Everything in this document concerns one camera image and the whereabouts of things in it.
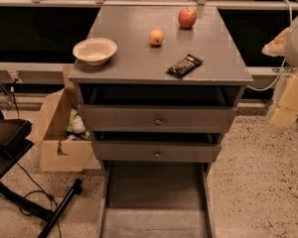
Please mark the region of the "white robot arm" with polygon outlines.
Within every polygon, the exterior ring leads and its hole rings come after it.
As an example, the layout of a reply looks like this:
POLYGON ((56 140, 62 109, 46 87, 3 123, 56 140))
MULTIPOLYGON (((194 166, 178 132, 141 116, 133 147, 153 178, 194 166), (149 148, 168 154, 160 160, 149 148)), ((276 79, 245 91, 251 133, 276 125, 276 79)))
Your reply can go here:
MULTIPOLYGON (((288 64, 298 68, 298 16, 261 52, 271 57, 285 57, 288 64)), ((286 130, 298 119, 298 71, 276 85, 274 97, 268 124, 274 130, 286 130)))

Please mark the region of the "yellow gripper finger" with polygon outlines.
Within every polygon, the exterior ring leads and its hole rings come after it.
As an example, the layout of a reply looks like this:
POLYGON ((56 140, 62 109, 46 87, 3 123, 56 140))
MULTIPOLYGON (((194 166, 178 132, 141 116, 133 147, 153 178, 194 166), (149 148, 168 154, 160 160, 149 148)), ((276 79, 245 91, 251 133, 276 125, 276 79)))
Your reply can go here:
POLYGON ((278 129, 288 129, 298 119, 298 72, 287 77, 284 82, 269 119, 269 124, 278 129))
POLYGON ((284 57, 285 56, 285 40, 289 29, 286 28, 281 31, 272 41, 266 44, 261 52, 270 57, 284 57))

